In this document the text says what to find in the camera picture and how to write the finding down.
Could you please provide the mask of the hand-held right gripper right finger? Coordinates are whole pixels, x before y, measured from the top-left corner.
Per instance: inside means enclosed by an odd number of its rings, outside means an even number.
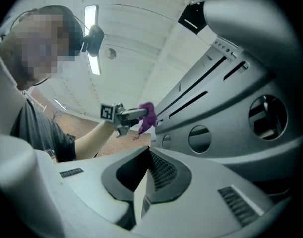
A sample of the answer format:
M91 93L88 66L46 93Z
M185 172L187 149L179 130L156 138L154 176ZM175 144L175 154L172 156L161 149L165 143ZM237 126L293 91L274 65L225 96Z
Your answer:
M277 204L255 185L226 166L204 158L158 148L189 167L188 189L175 201L153 204L132 233L144 238L257 238L282 214L289 199ZM242 227L219 194L231 187L257 212Z

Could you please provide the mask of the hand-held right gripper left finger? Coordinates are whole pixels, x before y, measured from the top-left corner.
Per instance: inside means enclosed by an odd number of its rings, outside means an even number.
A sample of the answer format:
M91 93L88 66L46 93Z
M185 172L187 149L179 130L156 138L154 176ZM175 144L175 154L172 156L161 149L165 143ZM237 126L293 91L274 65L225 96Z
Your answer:
M137 150L57 164L37 150L41 195L33 231L42 238L141 238L124 227L133 220L130 204L114 199L101 181L107 166Z

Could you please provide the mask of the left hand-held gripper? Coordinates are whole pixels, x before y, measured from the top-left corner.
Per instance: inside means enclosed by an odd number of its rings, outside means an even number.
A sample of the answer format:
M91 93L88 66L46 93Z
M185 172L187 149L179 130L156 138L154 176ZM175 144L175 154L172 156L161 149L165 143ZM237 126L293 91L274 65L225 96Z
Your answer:
M140 123L140 117L146 116L148 109L126 110L122 103L107 105L101 103L100 119L112 125L118 132L117 138L126 136L129 128Z

